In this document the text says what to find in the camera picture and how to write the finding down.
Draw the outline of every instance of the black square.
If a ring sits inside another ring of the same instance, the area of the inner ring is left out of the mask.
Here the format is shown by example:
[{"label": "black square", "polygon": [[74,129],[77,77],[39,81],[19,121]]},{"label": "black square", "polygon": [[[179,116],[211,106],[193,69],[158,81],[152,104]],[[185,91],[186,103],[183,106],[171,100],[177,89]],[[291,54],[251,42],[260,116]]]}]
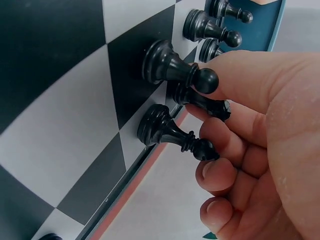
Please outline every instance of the black square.
[{"label": "black square", "polygon": [[125,159],[118,133],[57,208],[85,225],[125,172]]},{"label": "black square", "polygon": [[108,43],[119,129],[158,87],[142,79],[142,61],[145,50],[152,42],[160,39],[171,41],[174,15],[175,6],[173,5]]},{"label": "black square", "polygon": [[56,80],[106,44],[101,0],[1,0],[0,32],[0,134]]},{"label": "black square", "polygon": [[54,210],[1,165],[0,192],[0,239],[31,239]]},{"label": "black square", "polygon": [[[184,61],[187,64],[193,63],[195,61],[196,57],[196,52],[197,52],[197,47],[195,47],[189,54],[188,56],[185,57]],[[177,83],[176,82],[170,82],[168,81],[166,85],[166,95],[165,95],[165,105],[168,106],[170,112],[175,108],[177,103],[172,99],[172,92],[175,90]]]}]

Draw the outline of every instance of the finger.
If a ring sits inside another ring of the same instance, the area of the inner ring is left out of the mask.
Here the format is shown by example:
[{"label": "finger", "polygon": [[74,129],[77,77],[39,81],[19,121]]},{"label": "finger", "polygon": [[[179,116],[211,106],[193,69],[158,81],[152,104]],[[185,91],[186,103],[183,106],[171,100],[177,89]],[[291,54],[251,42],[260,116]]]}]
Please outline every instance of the finger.
[{"label": "finger", "polygon": [[232,218],[233,208],[228,200],[213,197],[204,202],[200,208],[200,219],[211,232],[219,232]]},{"label": "finger", "polygon": [[195,179],[199,186],[211,192],[223,191],[230,188],[237,177],[237,170],[226,158],[216,161],[202,161],[195,170]]},{"label": "finger", "polygon": [[185,105],[185,109],[188,111],[188,113],[190,113],[191,115],[195,116],[197,119],[203,122],[211,118],[211,116],[205,110],[193,104]]},{"label": "finger", "polygon": [[208,139],[222,158],[228,159],[235,167],[242,165],[247,143],[217,118],[208,118],[201,126],[199,136]]},{"label": "finger", "polygon": [[270,4],[273,2],[276,2],[277,0],[251,0],[252,2],[255,2],[259,5],[266,5],[266,4]]},{"label": "finger", "polygon": [[235,209],[241,212],[245,211],[257,182],[258,180],[255,177],[241,170],[238,172],[233,187],[227,197]]},{"label": "finger", "polygon": [[241,169],[255,178],[260,178],[269,169],[267,149],[250,145],[243,157]]},{"label": "finger", "polygon": [[211,68],[219,76],[211,99],[232,100],[265,114],[279,91],[310,63],[319,62],[318,53],[286,53],[236,50],[213,58],[201,68]]},{"label": "finger", "polygon": [[230,109],[230,118],[225,121],[228,128],[248,142],[266,148],[266,115],[233,101]]}]

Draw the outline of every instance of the chess pawn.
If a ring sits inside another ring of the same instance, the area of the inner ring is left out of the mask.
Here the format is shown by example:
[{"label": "chess pawn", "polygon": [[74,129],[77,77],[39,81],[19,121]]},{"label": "chess pawn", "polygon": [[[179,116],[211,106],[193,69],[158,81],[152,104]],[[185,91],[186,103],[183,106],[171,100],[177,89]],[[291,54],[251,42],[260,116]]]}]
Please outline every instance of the chess pawn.
[{"label": "chess pawn", "polygon": [[241,20],[245,24],[253,21],[254,17],[251,12],[243,11],[241,8],[236,8],[229,3],[229,0],[213,0],[211,2],[210,16],[215,18],[231,16],[237,20]]},{"label": "chess pawn", "polygon": [[142,63],[142,78],[153,84],[163,80],[180,81],[186,87],[194,86],[203,94],[213,93],[219,84],[213,70],[200,69],[197,63],[185,63],[167,40],[157,40],[147,50]]},{"label": "chess pawn", "polygon": [[242,43],[241,34],[219,27],[205,11],[193,9],[189,12],[183,26],[183,36],[190,41],[213,38],[225,42],[229,47],[236,48]]},{"label": "chess pawn", "polygon": [[230,104],[227,100],[212,100],[201,96],[191,87],[177,84],[172,94],[173,100],[179,105],[192,104],[205,110],[211,117],[226,121],[230,115]]},{"label": "chess pawn", "polygon": [[203,63],[207,63],[210,60],[214,59],[225,52],[219,47],[218,43],[214,39],[206,39],[201,47],[201,51],[199,53],[199,61]]},{"label": "chess pawn", "polygon": [[173,143],[181,146],[181,152],[190,151],[200,161],[217,160],[220,156],[207,139],[196,138],[193,131],[182,131],[170,116],[169,108],[152,105],[144,114],[137,131],[138,139],[146,146]]},{"label": "chess pawn", "polygon": [[58,235],[56,235],[55,233],[49,233],[41,237],[39,240],[63,240],[63,239]]}]

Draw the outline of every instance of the white square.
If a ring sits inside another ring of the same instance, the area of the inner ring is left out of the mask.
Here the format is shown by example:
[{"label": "white square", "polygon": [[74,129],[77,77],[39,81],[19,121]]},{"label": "white square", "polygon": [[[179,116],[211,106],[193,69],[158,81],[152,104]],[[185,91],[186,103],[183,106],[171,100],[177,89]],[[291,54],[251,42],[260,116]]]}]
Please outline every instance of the white square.
[{"label": "white square", "polygon": [[6,129],[0,137],[0,164],[56,207],[118,131],[104,45]]},{"label": "white square", "polygon": [[188,56],[197,46],[198,42],[190,41],[183,36],[183,28],[186,18],[192,9],[204,10],[206,0],[182,0],[175,5],[172,45],[174,51],[181,59]]},{"label": "white square", "polygon": [[63,212],[54,209],[31,240],[38,240],[47,234],[57,234],[63,240],[75,240],[84,227]]},{"label": "white square", "polygon": [[110,43],[175,3],[176,0],[103,0],[106,42]]},{"label": "white square", "polygon": [[139,123],[145,112],[153,104],[165,104],[166,90],[167,82],[163,82],[120,130],[123,157],[127,170],[146,147],[137,137]]}]

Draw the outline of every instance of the black chess pawn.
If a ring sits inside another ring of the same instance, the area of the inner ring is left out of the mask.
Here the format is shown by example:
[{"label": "black chess pawn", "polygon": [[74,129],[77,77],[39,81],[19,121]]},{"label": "black chess pawn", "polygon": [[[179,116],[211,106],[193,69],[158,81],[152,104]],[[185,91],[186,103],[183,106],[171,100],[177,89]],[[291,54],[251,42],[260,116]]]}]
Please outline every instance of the black chess pawn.
[{"label": "black chess pawn", "polygon": [[181,152],[190,151],[200,160],[217,160],[220,156],[213,144],[204,138],[196,138],[193,131],[182,131],[162,104],[152,105],[144,114],[137,131],[138,139],[146,146],[173,143],[181,146]]},{"label": "black chess pawn", "polygon": [[179,105],[192,104],[205,110],[211,117],[221,121],[227,120],[231,115],[230,104],[227,100],[212,100],[201,96],[191,87],[178,83],[172,93],[173,100]]},{"label": "black chess pawn", "polygon": [[56,235],[55,233],[49,233],[41,237],[39,240],[63,240],[63,239],[58,235]]},{"label": "black chess pawn", "polygon": [[225,42],[229,47],[236,48],[242,43],[241,34],[237,31],[228,31],[226,27],[219,27],[205,11],[192,9],[185,19],[183,36],[190,41],[214,38]]},{"label": "black chess pawn", "polygon": [[186,87],[194,86],[203,94],[213,93],[219,84],[219,78],[213,70],[199,69],[197,63],[185,63],[167,40],[157,40],[147,50],[142,63],[142,77],[153,84],[163,80],[180,81]]},{"label": "black chess pawn", "polygon": [[207,63],[225,52],[219,47],[218,42],[214,39],[206,39],[199,53],[199,61]]},{"label": "black chess pawn", "polygon": [[232,6],[229,0],[213,0],[209,14],[215,18],[231,16],[237,20],[241,20],[245,24],[251,23],[254,19],[251,12],[243,11],[241,8]]}]

